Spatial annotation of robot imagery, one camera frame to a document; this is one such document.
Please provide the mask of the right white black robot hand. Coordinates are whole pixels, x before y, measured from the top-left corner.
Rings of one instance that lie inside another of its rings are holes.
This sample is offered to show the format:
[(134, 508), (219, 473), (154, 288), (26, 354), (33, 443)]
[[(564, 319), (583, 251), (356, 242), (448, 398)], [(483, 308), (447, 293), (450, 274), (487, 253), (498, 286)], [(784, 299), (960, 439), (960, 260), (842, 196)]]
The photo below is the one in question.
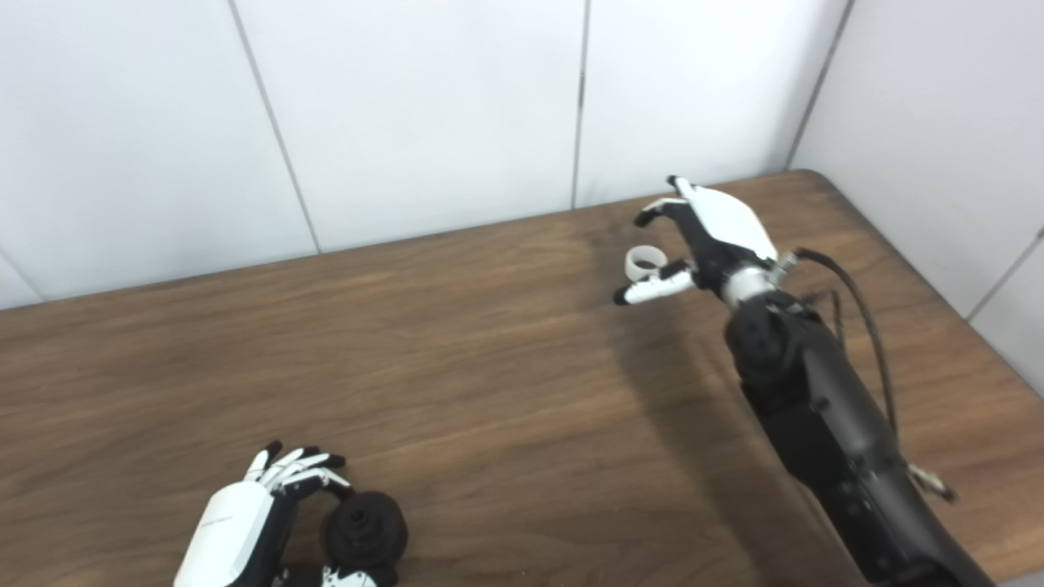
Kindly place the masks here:
[(660, 217), (670, 219), (690, 256), (670, 261), (657, 248), (630, 249), (624, 257), (630, 283), (613, 294), (616, 305), (699, 289), (715, 294), (736, 312), (752, 298), (778, 289), (778, 250), (748, 204), (682, 177), (666, 181), (675, 194), (646, 205), (634, 224), (647, 227)]

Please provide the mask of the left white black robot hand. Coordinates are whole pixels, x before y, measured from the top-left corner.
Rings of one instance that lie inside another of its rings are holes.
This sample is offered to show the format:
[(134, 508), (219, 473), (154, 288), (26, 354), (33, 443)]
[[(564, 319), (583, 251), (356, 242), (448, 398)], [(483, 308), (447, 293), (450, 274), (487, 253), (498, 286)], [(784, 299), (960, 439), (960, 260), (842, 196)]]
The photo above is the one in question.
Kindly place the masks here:
[[(408, 527), (396, 499), (359, 492), (339, 474), (345, 457), (272, 441), (245, 476), (219, 489), (201, 513), (176, 586), (395, 586)], [(321, 527), (321, 565), (285, 565), (299, 504), (328, 492), (337, 504)]]

